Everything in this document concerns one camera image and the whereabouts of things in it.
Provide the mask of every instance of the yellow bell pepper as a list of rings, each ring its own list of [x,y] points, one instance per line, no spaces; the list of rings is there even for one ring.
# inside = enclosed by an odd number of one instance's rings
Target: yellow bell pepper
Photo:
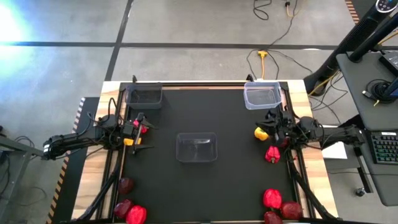
[[[256,130],[254,131],[254,136],[258,139],[260,139],[261,141],[265,141],[268,139],[268,134],[261,128],[256,128]]]

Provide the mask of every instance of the black floor stripe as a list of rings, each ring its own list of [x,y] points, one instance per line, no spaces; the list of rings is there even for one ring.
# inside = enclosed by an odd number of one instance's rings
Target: black floor stripe
[[[40,42],[40,41],[15,41],[0,42],[3,46],[25,46],[25,47],[114,47],[112,42]]]
[[[111,60],[109,61],[109,66],[106,71],[105,81],[112,80],[114,66],[116,65],[116,60],[118,59],[120,46],[121,46],[121,43],[123,40],[124,32],[126,31],[127,21],[129,20],[129,14],[130,14],[132,2],[133,2],[133,0],[128,0],[126,9],[124,10],[122,23],[120,24],[119,34],[118,34],[118,37],[116,38],[116,45],[114,46]]]
[[[290,44],[196,44],[196,43],[122,43],[121,47],[142,48],[187,48],[187,49],[279,49],[302,50],[320,49],[335,50],[336,45],[290,45]]]

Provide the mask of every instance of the red bell pepper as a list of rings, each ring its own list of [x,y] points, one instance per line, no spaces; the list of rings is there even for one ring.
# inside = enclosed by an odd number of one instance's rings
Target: red bell pepper
[[[132,206],[133,206],[132,202],[129,199],[125,199],[124,201],[119,202],[115,206],[113,213],[119,218],[125,218],[127,212],[130,210]]]
[[[266,212],[264,214],[265,224],[283,224],[282,219],[275,212]]]
[[[289,220],[299,220],[303,217],[303,208],[297,202],[284,202],[280,210],[282,216]]]
[[[126,217],[127,224],[143,224],[147,218],[147,210],[139,205],[133,206]]]
[[[269,146],[266,152],[266,161],[277,163],[280,159],[279,149],[276,146]]]
[[[282,205],[282,196],[278,190],[268,189],[264,193],[262,202],[268,208],[280,209],[280,206]]]
[[[139,122],[138,122],[137,120],[135,120],[135,121],[132,122],[132,124],[133,124],[136,128],[138,128]],[[142,133],[142,134],[145,134],[146,132],[148,132],[148,129],[149,129],[149,128],[148,128],[147,126],[142,125],[141,133]]]

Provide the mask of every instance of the yellow power cord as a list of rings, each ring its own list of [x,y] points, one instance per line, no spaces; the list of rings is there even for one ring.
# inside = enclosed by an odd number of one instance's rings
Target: yellow power cord
[[[305,2],[306,2],[307,0],[304,0],[303,1],[303,3],[301,4],[301,6],[300,6],[300,9],[298,9],[298,11],[297,11],[297,13],[296,14],[294,14],[294,12],[293,12],[293,15],[290,15],[290,13],[289,13],[289,5],[287,5],[286,6],[286,14],[287,14],[287,16],[288,17],[294,17],[294,16],[297,16],[298,14],[299,14],[299,12],[301,11],[301,9],[303,8],[303,5],[305,4]]]
[[[317,90],[319,87],[323,86],[325,83],[327,83],[329,80],[331,80],[334,76],[337,75],[337,73],[338,73],[338,71],[337,71],[334,75],[332,75],[331,77],[329,77],[328,79],[326,79],[325,81],[323,81],[321,84],[317,85],[317,87],[315,87],[315,88],[312,90],[312,92],[311,92],[310,94],[308,94],[308,95],[311,96],[313,93],[315,93],[315,90]]]
[[[265,50],[259,50],[258,54],[261,57],[261,78],[264,79],[265,68],[264,68],[264,58],[268,55]]]
[[[398,34],[398,30],[396,30],[395,31],[395,33],[394,34],[392,34],[391,36],[389,36],[389,37],[386,37],[386,38],[384,38],[383,40],[381,40],[378,44],[382,44],[382,43],[384,43],[385,41],[387,41],[387,40],[389,40],[389,39],[391,39],[391,38],[393,38],[395,35],[397,35]]]
[[[287,13],[287,16],[288,17],[293,17],[292,15],[290,15],[290,13],[289,13],[289,6],[286,6],[286,13]]]

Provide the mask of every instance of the red apple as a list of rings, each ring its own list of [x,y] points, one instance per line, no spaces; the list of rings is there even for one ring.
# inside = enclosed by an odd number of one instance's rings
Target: red apple
[[[121,194],[128,194],[132,190],[134,182],[130,178],[122,178],[119,180],[118,191]]]
[[[265,224],[283,224],[282,219],[275,212],[266,212],[264,222]]]
[[[113,213],[119,218],[125,218],[127,212],[130,210],[132,206],[133,206],[132,202],[129,199],[125,199],[124,201],[119,202],[115,206]]]
[[[297,202],[284,202],[280,210],[282,216],[289,220],[299,220],[303,217],[303,209]]]

